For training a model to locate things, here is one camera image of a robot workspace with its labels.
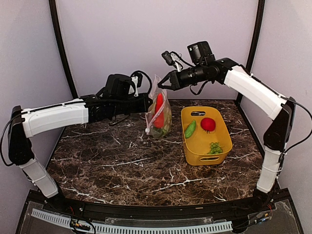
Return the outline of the clear zip top bag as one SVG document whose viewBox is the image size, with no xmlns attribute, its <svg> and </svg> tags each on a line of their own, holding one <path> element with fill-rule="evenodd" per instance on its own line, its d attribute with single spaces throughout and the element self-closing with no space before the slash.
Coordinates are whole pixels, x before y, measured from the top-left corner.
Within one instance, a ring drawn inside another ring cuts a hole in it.
<svg viewBox="0 0 312 234">
<path fill-rule="evenodd" d="M 161 78 L 155 75 L 148 95 L 153 102 L 145 114 L 145 133 L 156 138 L 166 136 L 172 126 L 172 111 L 167 98 L 167 90 L 158 87 L 160 81 Z"/>
</svg>

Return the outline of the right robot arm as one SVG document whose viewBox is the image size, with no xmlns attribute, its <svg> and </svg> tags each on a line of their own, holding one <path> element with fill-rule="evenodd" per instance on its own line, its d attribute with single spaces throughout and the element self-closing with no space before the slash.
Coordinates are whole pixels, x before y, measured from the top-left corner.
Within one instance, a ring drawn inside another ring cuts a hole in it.
<svg viewBox="0 0 312 234">
<path fill-rule="evenodd" d="M 256 104 L 272 120 L 266 130 L 264 141 L 264 161 L 260 178 L 249 200 L 249 208 L 258 212 L 273 200 L 274 184 L 282 171 L 287 152 L 297 146 L 287 147 L 293 126 L 295 108 L 299 104 L 292 97 L 285 97 L 257 79 L 247 69 L 230 58 L 215 59 L 208 42 L 201 41 L 187 47 L 192 65 L 180 67 L 183 61 L 176 52 L 165 51 L 162 57 L 175 69 L 169 72 L 158 87 L 177 91 L 200 82 L 218 82 L 232 88 Z"/>
</svg>

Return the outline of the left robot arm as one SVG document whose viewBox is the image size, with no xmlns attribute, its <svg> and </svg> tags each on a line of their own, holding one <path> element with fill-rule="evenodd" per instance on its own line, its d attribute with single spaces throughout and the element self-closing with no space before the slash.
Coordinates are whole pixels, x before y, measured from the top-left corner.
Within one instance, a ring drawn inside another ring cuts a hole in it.
<svg viewBox="0 0 312 234">
<path fill-rule="evenodd" d="M 76 125 L 112 120 L 118 115 L 146 113 L 152 105 L 150 89 L 139 93 L 143 71 L 134 71 L 130 76 L 109 75 L 105 87 L 94 95 L 85 95 L 74 100 L 35 109 L 15 106 L 3 132 L 8 134 L 8 157 L 5 166 L 16 165 L 35 184 L 50 205 L 63 213 L 69 202 L 63 198 L 61 189 L 32 150 L 30 138 L 50 130 Z"/>
</svg>

